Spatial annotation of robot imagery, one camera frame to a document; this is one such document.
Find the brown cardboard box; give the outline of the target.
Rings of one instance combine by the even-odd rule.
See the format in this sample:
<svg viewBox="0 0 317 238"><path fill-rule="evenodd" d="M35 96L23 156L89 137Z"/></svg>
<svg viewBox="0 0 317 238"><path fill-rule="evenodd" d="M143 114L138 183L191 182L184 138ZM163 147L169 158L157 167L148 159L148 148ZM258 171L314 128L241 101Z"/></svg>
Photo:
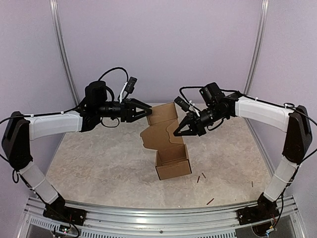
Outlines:
<svg viewBox="0 0 317 238"><path fill-rule="evenodd" d="M152 107L148 127L140 133L143 146L156 151L155 169L159 180L173 179L192 173L187 146L182 137L174 136L178 128L175 104Z"/></svg>

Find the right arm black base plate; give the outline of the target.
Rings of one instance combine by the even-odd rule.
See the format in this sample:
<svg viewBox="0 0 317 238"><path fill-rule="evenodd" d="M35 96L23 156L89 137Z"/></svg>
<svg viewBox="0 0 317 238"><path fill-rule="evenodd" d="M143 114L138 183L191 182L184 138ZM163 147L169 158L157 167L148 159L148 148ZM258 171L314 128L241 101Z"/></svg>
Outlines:
<svg viewBox="0 0 317 238"><path fill-rule="evenodd" d="M273 207L269 211L262 209L259 205L252 207L244 207L237 210L237 217L239 225L246 225L256 222L261 222L273 217L279 216L279 210L277 207Z"/></svg>

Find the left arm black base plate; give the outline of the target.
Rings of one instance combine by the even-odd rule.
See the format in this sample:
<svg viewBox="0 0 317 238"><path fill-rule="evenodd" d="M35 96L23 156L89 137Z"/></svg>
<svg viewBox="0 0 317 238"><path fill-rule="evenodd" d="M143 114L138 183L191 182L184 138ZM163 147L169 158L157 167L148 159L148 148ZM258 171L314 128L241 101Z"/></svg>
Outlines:
<svg viewBox="0 0 317 238"><path fill-rule="evenodd" d="M43 216L56 221L82 226L85 222L87 211L79 208L65 206L64 202L55 201L45 206Z"/></svg>

